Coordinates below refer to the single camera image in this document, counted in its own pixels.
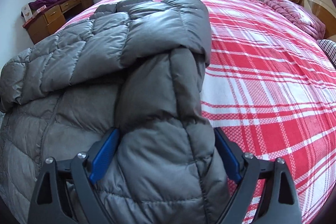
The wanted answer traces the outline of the beige wooden headboard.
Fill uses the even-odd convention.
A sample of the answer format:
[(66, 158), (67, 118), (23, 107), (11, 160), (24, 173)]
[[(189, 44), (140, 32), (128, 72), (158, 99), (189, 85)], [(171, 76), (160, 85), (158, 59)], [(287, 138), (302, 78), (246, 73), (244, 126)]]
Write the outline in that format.
[(332, 0), (300, 0), (299, 4), (324, 23), (324, 38), (335, 42), (335, 5)]

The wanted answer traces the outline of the striped pillow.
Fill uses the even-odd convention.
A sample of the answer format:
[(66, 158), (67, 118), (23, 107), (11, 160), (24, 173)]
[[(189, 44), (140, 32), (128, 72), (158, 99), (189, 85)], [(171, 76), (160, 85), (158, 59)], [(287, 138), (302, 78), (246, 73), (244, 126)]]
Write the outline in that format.
[(336, 66), (336, 42), (330, 39), (317, 40), (319, 47), (325, 52), (333, 66)]

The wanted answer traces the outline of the white printed box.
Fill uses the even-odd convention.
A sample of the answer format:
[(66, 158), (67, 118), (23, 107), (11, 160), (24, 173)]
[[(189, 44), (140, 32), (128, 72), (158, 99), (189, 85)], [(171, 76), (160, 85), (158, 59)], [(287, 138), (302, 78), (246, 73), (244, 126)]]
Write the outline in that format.
[(26, 4), (22, 7), (21, 13), (25, 19), (25, 22), (29, 21), (33, 17), (33, 13), (30, 9), (29, 4)]

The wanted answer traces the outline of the grey puffer jacket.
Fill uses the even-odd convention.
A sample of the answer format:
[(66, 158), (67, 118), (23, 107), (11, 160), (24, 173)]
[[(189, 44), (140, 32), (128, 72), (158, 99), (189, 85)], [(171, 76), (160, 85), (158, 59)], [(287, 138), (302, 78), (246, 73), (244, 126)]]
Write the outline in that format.
[(45, 159), (72, 159), (115, 127), (121, 142), (96, 192), (116, 223), (215, 223), (229, 197), (201, 114), (210, 51), (200, 0), (125, 0), (9, 60), (1, 197), (17, 221)]

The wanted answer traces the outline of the pink folded quilt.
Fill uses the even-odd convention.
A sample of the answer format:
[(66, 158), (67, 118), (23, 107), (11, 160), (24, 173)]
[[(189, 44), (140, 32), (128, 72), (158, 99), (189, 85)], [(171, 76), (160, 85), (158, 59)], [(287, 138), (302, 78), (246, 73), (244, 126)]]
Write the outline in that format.
[(302, 6), (290, 0), (263, 0), (263, 2), (315, 40), (324, 38), (326, 26)]

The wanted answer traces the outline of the wooden desk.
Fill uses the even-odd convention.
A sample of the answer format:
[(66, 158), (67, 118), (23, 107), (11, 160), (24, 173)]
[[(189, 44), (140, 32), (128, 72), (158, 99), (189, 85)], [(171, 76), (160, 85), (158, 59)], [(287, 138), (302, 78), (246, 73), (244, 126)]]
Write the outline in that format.
[(37, 13), (23, 25), (23, 28), (29, 34), (33, 44), (36, 44), (54, 34), (70, 19), (93, 4), (93, 0), (61, 0)]

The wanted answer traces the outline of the red plaid bed sheet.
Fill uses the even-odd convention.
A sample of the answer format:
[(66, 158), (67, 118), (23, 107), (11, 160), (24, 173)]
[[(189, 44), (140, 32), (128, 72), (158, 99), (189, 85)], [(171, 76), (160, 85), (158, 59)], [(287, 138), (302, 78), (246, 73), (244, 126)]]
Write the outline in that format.
[(202, 116), (259, 159), (283, 158), (302, 221), (312, 223), (335, 186), (331, 62), (313, 38), (257, 0), (200, 1), (211, 27)]

